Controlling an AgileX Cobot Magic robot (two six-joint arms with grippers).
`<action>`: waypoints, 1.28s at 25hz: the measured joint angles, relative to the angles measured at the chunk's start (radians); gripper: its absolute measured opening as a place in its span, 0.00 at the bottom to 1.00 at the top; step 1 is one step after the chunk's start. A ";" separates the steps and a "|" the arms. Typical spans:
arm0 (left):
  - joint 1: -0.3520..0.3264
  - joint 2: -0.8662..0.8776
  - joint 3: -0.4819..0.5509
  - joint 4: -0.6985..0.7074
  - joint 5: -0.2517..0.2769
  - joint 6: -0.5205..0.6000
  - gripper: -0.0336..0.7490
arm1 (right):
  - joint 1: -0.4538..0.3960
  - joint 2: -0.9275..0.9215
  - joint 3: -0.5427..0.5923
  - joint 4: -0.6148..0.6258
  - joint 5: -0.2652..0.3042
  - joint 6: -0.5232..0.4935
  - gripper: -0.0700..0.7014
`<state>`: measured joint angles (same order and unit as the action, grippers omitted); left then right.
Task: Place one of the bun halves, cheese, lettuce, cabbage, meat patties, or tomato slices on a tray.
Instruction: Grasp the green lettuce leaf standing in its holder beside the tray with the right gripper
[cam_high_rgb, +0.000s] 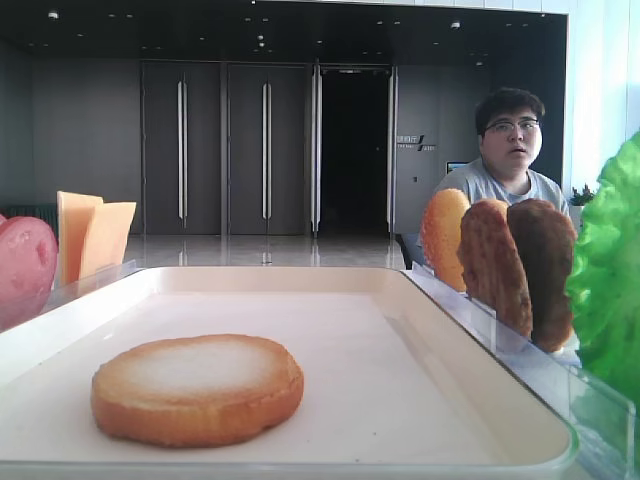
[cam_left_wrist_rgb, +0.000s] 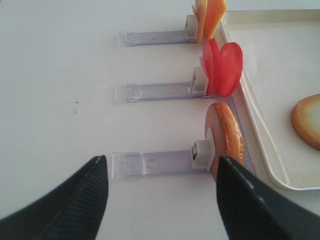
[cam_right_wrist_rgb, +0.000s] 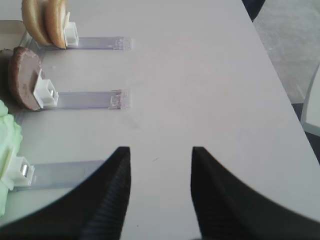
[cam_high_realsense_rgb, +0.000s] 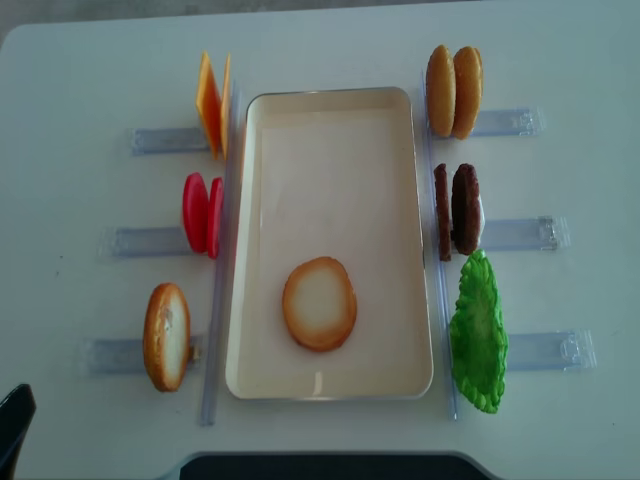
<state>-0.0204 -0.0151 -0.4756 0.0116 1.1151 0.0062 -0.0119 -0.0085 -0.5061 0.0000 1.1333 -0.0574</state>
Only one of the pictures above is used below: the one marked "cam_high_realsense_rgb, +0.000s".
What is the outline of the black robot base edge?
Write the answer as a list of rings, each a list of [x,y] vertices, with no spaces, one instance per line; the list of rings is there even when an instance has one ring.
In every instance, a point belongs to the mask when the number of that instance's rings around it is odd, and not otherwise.
[[[182,479],[486,479],[450,455],[226,454],[196,458]]]

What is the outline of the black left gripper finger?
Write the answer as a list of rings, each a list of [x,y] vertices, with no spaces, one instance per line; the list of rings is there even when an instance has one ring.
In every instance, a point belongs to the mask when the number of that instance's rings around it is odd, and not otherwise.
[[[35,411],[36,402],[29,384],[19,384],[1,401],[1,480],[14,478],[18,457]]]

